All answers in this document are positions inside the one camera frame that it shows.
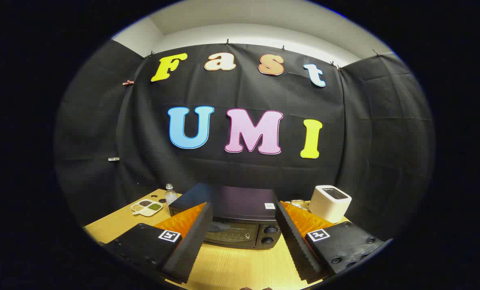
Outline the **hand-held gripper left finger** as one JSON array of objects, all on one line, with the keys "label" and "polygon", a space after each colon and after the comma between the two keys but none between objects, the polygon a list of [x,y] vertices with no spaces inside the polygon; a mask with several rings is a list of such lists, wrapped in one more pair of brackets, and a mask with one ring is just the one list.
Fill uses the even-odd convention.
[{"label": "hand-held gripper left finger", "polygon": [[204,202],[154,226],[137,224],[103,247],[145,276],[186,283],[212,217]]}]

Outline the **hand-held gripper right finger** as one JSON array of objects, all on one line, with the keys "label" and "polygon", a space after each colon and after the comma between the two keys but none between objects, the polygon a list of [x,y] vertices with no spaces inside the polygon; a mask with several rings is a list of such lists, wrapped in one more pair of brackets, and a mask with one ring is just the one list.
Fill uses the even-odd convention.
[{"label": "hand-held gripper right finger", "polygon": [[342,275],[385,248],[384,241],[352,222],[333,224],[282,201],[276,221],[299,277],[308,283]]}]

